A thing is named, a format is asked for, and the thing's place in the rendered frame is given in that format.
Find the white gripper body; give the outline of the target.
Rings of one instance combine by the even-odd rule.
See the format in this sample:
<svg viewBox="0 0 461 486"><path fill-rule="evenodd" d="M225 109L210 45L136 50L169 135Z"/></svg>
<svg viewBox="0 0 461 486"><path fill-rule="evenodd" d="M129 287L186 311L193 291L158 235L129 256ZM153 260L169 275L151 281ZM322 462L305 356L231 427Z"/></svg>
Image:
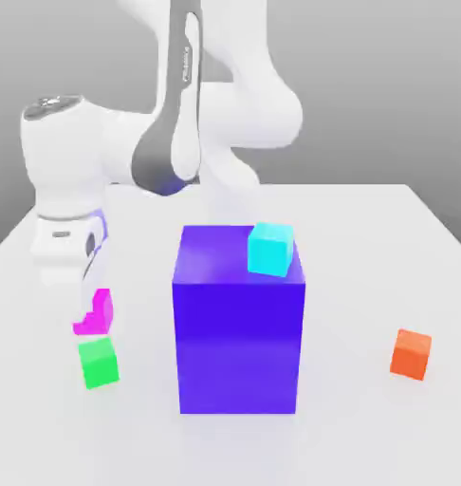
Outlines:
<svg viewBox="0 0 461 486"><path fill-rule="evenodd" d="M89 255L82 253L49 254L39 257L39 275L48 287L71 287L81 293L107 287L109 246L103 244Z"/></svg>

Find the small magenta cube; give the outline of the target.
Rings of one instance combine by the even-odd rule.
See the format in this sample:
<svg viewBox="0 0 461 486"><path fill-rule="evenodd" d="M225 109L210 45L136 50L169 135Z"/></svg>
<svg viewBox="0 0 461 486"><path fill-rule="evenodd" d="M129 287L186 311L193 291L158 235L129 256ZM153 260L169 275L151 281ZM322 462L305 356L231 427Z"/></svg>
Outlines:
<svg viewBox="0 0 461 486"><path fill-rule="evenodd" d="M75 335L105 335L109 332L114 316L110 289L98 289L92 299L92 309L80 323L73 324Z"/></svg>

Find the small green cube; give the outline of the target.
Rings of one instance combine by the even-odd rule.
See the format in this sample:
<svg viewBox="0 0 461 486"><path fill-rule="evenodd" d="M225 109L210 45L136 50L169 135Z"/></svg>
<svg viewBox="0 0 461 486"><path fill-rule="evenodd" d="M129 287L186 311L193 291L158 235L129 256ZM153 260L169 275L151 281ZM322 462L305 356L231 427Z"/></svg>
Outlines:
<svg viewBox="0 0 461 486"><path fill-rule="evenodd" d="M81 343L78 351L87 389L115 383L120 379L118 359L110 337Z"/></svg>

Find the small cyan cube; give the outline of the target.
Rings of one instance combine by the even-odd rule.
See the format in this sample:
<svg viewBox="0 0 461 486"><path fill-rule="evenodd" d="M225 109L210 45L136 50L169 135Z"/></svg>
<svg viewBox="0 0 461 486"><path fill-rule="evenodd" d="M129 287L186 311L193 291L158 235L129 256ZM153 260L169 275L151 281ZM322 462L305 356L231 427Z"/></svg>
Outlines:
<svg viewBox="0 0 461 486"><path fill-rule="evenodd" d="M248 237L248 271L286 277L294 254L294 230L287 224L258 222Z"/></svg>

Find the small orange cube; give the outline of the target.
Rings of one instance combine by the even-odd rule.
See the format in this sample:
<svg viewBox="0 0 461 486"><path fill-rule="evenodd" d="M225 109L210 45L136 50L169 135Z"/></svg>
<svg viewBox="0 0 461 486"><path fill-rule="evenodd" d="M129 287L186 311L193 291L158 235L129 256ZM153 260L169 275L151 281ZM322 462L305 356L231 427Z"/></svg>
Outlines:
<svg viewBox="0 0 461 486"><path fill-rule="evenodd" d="M390 372L423 381L432 347L432 337L400 328L390 364Z"/></svg>

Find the large purple box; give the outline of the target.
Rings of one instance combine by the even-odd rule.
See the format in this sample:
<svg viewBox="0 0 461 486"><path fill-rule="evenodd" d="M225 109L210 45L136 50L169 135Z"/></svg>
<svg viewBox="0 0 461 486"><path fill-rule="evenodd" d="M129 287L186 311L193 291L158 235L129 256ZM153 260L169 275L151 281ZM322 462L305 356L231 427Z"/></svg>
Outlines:
<svg viewBox="0 0 461 486"><path fill-rule="evenodd" d="M248 270L250 226L186 225L172 281L183 414L296 410L306 282Z"/></svg>

